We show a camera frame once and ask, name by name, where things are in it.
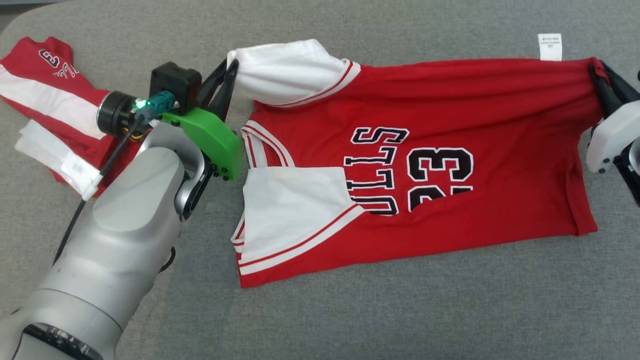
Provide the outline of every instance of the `floor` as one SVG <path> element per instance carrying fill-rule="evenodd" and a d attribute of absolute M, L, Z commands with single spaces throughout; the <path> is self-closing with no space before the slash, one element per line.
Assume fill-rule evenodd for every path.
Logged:
<path fill-rule="evenodd" d="M 13 19 L 42 5 L 0 5 L 0 33 Z"/>

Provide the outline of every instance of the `red fabric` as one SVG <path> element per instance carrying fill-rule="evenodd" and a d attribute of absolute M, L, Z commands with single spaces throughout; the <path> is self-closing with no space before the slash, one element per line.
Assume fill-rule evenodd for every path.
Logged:
<path fill-rule="evenodd" d="M 349 194 L 393 197 L 398 209 L 392 216 L 365 212 L 302 255 L 241 275 L 241 286 L 355 263 L 597 231 L 577 150 L 581 134 L 602 118 L 589 64 L 604 75 L 595 58 L 363 66 L 350 84 L 324 99 L 293 108 L 257 104 L 251 119 L 284 145 L 297 167 L 343 167 L 348 181 L 372 183 L 384 180 L 377 170 L 392 169 L 393 188 Z M 364 134 L 371 137 L 377 127 L 409 134 L 401 143 L 385 141 L 393 134 L 353 142 L 357 128 L 370 128 Z M 392 164 L 345 166 L 346 157 L 383 158 L 385 146 L 396 147 Z M 415 149 L 465 149 L 473 169 L 453 181 L 452 174 L 462 178 L 454 172 L 461 161 L 445 160 L 445 168 L 430 170 L 435 160 L 422 158 L 418 170 L 426 170 L 427 179 L 416 181 L 410 168 L 414 177 L 421 173 L 408 159 Z M 274 154 L 267 151 L 270 165 Z M 437 186 L 445 196 L 423 198 L 411 210 L 416 186 Z M 451 195 L 452 186 L 472 190 Z"/>
<path fill-rule="evenodd" d="M 94 105 L 95 108 L 90 111 L 85 108 L 78 110 L 85 111 L 85 113 L 79 115 L 83 119 L 86 118 L 86 121 L 91 125 L 95 124 L 97 107 L 109 93 L 107 90 L 96 89 L 89 83 L 74 67 L 71 47 L 54 37 L 49 37 L 44 42 L 35 42 L 28 37 L 18 41 L 11 52 L 0 60 L 0 74 L 3 75 L 0 77 L 0 89 L 2 87 L 16 86 L 15 84 L 18 82 L 20 84 L 18 86 L 22 86 L 28 91 L 31 85 L 26 80 L 48 85 L 45 86 L 46 90 L 33 94 L 33 97 L 36 97 L 36 100 L 42 103 L 49 101 L 51 97 L 57 96 L 60 92 L 66 92 L 84 99 Z M 24 101 L 14 101 L 1 95 L 0 98 L 25 117 L 37 121 L 65 142 L 76 154 L 98 169 L 102 168 L 118 143 L 110 135 L 105 135 L 101 139 L 88 136 L 63 120 L 51 116 L 52 114 L 50 113 L 42 113 L 33 109 L 33 103 L 26 104 Z M 127 145 L 99 185 L 98 192 L 95 194 L 96 197 L 133 159 L 138 147 L 139 145 L 135 143 Z M 64 179 L 58 174 L 53 171 L 51 173 L 57 181 L 65 183 Z"/>

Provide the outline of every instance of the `folded red and white garment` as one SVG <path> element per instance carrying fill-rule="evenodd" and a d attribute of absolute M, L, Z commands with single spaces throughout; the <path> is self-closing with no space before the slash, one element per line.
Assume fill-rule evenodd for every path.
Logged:
<path fill-rule="evenodd" d="M 31 121 L 16 148 L 47 165 L 55 179 L 82 193 L 117 141 L 96 124 L 107 90 L 96 89 L 76 69 L 71 47 L 54 37 L 21 39 L 0 60 L 0 98 Z M 95 196 L 133 159 L 128 145 L 99 185 Z"/>
<path fill-rule="evenodd" d="M 228 57 L 255 100 L 232 238 L 244 288 L 597 230 L 577 148 L 602 118 L 596 58 L 372 67 L 315 40 Z"/>

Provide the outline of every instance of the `green led light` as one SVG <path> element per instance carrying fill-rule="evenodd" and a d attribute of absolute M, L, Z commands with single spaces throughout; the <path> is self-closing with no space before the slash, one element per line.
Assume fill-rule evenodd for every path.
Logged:
<path fill-rule="evenodd" d="M 144 99 L 136 100 L 136 109 L 142 109 L 147 105 L 147 101 Z"/>

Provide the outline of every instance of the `black cable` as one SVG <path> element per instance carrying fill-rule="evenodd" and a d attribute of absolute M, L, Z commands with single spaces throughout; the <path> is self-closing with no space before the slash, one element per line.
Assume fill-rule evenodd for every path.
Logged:
<path fill-rule="evenodd" d="M 124 149 L 124 146 L 127 145 L 127 142 L 129 142 L 131 135 L 133 135 L 135 130 L 137 130 L 137 128 L 140 126 L 140 124 L 142 124 L 144 120 L 145 120 L 144 114 L 138 114 L 138 116 L 136 116 L 132 129 L 120 141 L 116 149 L 113 151 L 113 153 L 111 153 L 111 156 L 109 157 L 109 159 L 107 159 L 107 162 L 102 167 L 102 170 L 100 171 L 101 176 L 104 176 L 105 174 L 107 174 L 109 169 L 111 169 L 111 166 L 113 166 L 113 163 L 115 162 L 116 158 L 118 157 L 118 155 L 120 155 L 120 153 L 122 152 L 122 149 Z M 76 212 L 74 213 L 74 216 L 71 218 L 71 221 L 67 226 L 67 231 L 65 231 L 65 234 L 64 236 L 62 236 L 62 240 L 60 241 L 60 245 L 58 245 L 58 251 L 56 251 L 56 256 L 53 258 L 53 264 L 51 266 L 56 264 L 56 261 L 58 261 L 58 259 L 62 255 L 62 251 L 65 249 L 65 246 L 67 246 L 67 241 L 69 240 L 71 231 L 74 229 L 74 226 L 76 225 L 76 222 L 80 217 L 80 213 L 84 209 L 85 204 L 86 204 L 85 200 L 80 201 L 80 204 L 78 204 L 78 207 L 76 208 Z"/>
<path fill-rule="evenodd" d="M 168 269 L 169 266 L 171 266 L 171 264 L 173 264 L 173 260 L 175 260 L 175 247 L 171 247 L 171 257 L 169 258 L 169 260 L 167 260 L 166 264 L 164 264 L 160 268 L 160 271 L 158 273 L 160 274 L 161 272 L 163 272 L 166 269 Z"/>

